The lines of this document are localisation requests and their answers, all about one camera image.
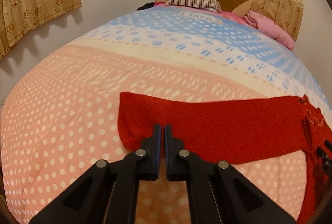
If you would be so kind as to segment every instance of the red towel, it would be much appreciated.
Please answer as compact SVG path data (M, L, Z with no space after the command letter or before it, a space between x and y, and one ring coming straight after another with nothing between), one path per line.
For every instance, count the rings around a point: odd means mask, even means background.
M316 148L323 148L332 133L306 96L185 103L120 93L118 130L125 148L138 149L156 123L171 124L187 150L214 163L243 164L303 150L307 186L298 223L314 213L326 181Z

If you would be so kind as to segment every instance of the striped pillow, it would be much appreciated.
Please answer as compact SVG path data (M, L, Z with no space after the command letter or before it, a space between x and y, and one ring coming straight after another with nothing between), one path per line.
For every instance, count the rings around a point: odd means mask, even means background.
M217 13L221 12L221 6L218 0L167 0L168 5L182 5L188 7L194 7L197 9L213 8Z

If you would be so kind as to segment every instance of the bed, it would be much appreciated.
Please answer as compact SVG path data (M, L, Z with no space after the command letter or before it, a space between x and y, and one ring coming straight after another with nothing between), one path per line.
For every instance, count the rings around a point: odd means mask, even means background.
M243 16L252 0L219 2ZM117 132L123 91L186 102L306 94L332 122L321 87L301 61L232 15L163 4L124 15L50 54L4 103L3 177L19 223L28 223L98 159L112 162L128 153ZM303 152L236 168L298 218ZM190 223L184 183L142 182L137 205L137 224Z

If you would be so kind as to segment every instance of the folded pink blanket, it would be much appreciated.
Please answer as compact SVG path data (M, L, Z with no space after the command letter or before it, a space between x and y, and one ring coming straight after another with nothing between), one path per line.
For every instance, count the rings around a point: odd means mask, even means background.
M294 49L294 40L288 33L275 24L273 20L251 10L243 17L243 19L248 25L258 29L263 34L283 44L291 51Z

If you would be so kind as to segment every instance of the metal screw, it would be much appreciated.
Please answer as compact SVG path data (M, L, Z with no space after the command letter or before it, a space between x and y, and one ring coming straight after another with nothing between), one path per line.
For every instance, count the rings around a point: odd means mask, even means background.
M190 152L188 150L182 149L179 151L179 155L183 156L184 158L190 155Z
M142 156L145 156L145 155L146 155L146 151L145 151L144 149L138 149L138 150L135 152L135 154L136 154L137 156L142 157Z
M229 164L227 161L222 160L218 162L218 167L221 169L227 169L229 167Z
M96 166L98 167L98 168L103 168L103 167L105 167L107 165L107 161L106 160L99 160L99 161L97 161L97 163L96 163Z

